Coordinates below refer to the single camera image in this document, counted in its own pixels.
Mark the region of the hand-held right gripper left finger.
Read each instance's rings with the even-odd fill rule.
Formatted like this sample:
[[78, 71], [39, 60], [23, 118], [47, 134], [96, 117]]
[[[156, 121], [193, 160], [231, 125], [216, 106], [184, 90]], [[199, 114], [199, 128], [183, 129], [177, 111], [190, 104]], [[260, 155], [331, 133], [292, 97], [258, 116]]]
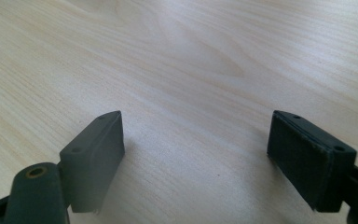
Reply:
[[60, 152], [64, 198], [74, 213], [101, 209], [124, 154], [120, 111], [96, 118]]

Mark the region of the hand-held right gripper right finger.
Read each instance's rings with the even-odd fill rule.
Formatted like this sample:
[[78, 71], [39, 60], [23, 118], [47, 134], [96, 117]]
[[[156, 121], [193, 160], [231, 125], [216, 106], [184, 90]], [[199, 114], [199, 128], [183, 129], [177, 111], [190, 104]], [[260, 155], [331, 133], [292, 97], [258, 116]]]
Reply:
[[311, 209], [340, 210], [355, 149], [298, 115], [276, 110], [267, 153]]

